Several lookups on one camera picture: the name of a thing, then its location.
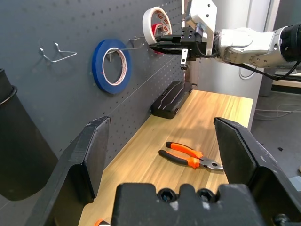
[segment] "wooden table surface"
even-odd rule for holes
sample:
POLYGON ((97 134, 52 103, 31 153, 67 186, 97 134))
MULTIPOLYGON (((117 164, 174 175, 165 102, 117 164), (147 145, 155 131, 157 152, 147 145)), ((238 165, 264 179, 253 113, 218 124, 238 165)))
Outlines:
POLYGON ((166 141, 177 142, 221 163, 214 117, 247 127, 252 103, 248 98, 195 90, 173 119, 150 116, 104 170, 97 198, 85 206, 79 225, 94 226, 98 219, 110 222, 116 187, 124 182, 152 183, 157 191, 169 187, 176 193, 189 183, 196 190, 216 192, 220 184, 228 183, 224 172, 177 165, 160 157, 158 150, 167 150, 166 141))

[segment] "cable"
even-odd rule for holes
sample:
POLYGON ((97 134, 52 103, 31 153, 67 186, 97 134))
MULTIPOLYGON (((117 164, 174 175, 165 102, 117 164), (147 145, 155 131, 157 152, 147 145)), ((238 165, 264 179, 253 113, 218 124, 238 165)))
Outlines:
MULTIPOLYGON (((202 39, 202 36, 199 33, 195 32, 194 35, 195 36, 199 35, 200 38, 202 39)), ((196 44, 196 46, 197 46, 198 52, 199 52, 199 54, 201 55, 202 58, 207 58, 207 59, 209 59, 209 58, 215 58, 215 57, 217 57, 219 55, 218 52, 215 52, 215 53, 213 53, 211 55, 206 55, 206 54, 204 54, 204 53, 201 52, 201 50, 199 49, 198 44, 196 44)))
POLYGON ((252 68, 252 67, 250 67, 250 66, 248 66, 248 65, 245 65, 245 64, 235 64, 235 63, 229 62, 230 65, 234 65, 234 66, 237 66, 237 67, 245 68, 245 69, 250 70, 250 71, 252 71, 252 72, 256 72, 256 73, 265 75, 265 76, 267 76, 268 78, 270 78, 270 79, 272 79, 272 80, 276 80, 276 81, 287 78, 287 77, 293 72, 293 70, 296 69, 296 67, 297 67, 300 63, 301 63, 301 61, 297 61, 297 62, 295 63, 295 65, 291 68, 291 70, 289 70, 288 73, 286 73, 285 75, 282 75, 282 76, 277 76, 277 75, 272 75, 272 74, 268 74, 268 73, 259 71, 259 70, 255 69, 255 68, 252 68))
POLYGON ((298 106, 298 107, 301 107, 301 105, 283 104, 283 105, 278 105, 277 110, 255 109, 256 111, 267 112, 267 113, 268 112, 277 112, 277 116, 267 116, 267 115, 263 115, 263 114, 259 114, 259 113, 255 112, 255 114, 257 114, 259 116, 262 116, 262 117, 266 117, 268 119, 259 119, 259 118, 254 118, 254 119, 255 120, 262 120, 262 121, 270 121, 270 120, 276 120, 278 118, 284 117, 284 116, 286 116, 288 114, 291 114, 291 113, 301 113, 301 108, 296 109, 294 111, 279 110, 279 108, 282 107, 282 106, 298 106))
POLYGON ((242 73, 241 73, 241 67, 239 68, 238 70, 238 74, 239 74, 239 77, 242 79, 242 80, 248 80, 250 78, 252 78, 254 75, 255 75, 255 72, 252 72, 249 76, 243 76, 242 73))

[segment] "blue tape roll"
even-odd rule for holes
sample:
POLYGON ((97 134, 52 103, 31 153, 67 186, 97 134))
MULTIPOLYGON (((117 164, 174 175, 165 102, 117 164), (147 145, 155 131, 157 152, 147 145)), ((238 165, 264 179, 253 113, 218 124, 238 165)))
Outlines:
POLYGON ((118 39, 105 39, 98 44, 92 58, 92 72, 96 84, 99 88, 111 94, 122 92, 131 78, 132 65, 130 54, 127 50, 116 51, 122 62, 122 72, 118 81, 111 83, 105 76, 103 68, 105 55, 112 49, 118 48, 126 48, 126 46, 118 39))

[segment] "black case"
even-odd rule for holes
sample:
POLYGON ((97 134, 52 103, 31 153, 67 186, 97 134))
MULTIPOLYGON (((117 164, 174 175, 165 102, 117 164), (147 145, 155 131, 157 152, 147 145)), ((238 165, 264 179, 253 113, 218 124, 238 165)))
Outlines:
POLYGON ((152 104, 151 113, 166 119, 174 118, 191 91, 191 83, 173 81, 164 93, 152 104))

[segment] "dark gray pegboard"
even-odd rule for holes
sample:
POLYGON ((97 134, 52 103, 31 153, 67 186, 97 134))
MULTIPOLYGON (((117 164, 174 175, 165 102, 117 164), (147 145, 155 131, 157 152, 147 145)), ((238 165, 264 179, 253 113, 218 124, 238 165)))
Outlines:
MULTIPOLYGON (((92 119, 112 117, 106 165, 150 115, 150 105, 174 80, 183 80, 180 57, 158 55, 144 47, 131 51, 132 76, 126 89, 110 95, 100 90, 91 72, 91 58, 103 39, 141 36, 146 10, 160 6, 168 14, 173 33, 181 33, 181 0, 4 0, 1 3, 0 67, 25 109, 59 157, 92 119), (39 52, 60 58, 61 50, 78 54, 50 64, 39 52)), ((106 64, 116 78, 116 63, 106 64)))

